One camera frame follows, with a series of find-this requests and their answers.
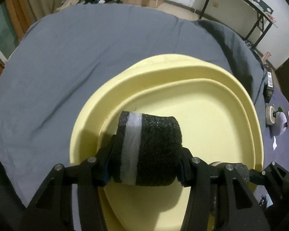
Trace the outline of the black white foam roll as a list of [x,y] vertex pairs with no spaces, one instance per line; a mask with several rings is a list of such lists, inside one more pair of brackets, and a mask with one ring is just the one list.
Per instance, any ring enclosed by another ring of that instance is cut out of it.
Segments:
[[178,174],[182,133],[173,117],[123,111],[109,160],[116,183],[160,187]]

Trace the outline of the black folding table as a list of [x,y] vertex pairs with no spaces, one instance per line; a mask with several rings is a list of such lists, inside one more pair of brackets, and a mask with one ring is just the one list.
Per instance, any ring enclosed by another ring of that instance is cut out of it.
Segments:
[[256,49],[276,20],[273,10],[262,0],[205,0],[199,19],[218,21],[233,29]]

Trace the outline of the beige curtain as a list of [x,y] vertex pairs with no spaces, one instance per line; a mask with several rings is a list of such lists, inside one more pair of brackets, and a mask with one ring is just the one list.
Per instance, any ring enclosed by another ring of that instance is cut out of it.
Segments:
[[57,12],[63,0],[4,0],[17,40],[41,18]]

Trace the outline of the yellow plastic basin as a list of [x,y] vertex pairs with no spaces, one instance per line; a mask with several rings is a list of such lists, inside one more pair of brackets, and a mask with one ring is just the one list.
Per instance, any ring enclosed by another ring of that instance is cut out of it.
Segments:
[[180,230],[192,157],[261,170],[260,123],[243,85],[225,69],[178,54],[149,57],[97,89],[78,115],[70,162],[99,157],[108,230]]

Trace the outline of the grey bed sheet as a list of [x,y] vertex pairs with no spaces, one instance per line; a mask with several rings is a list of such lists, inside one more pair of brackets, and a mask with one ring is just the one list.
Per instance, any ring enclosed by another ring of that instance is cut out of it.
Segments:
[[0,76],[0,161],[24,205],[55,164],[69,163],[73,125],[88,98],[133,64],[172,53],[233,74],[265,127],[263,64],[221,23],[131,5],[87,4],[29,28]]

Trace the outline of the round tin on floor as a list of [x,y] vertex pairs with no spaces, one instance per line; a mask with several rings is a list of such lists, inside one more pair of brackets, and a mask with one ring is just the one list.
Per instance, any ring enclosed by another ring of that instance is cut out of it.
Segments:
[[276,110],[273,105],[266,105],[266,125],[272,126],[276,122]]

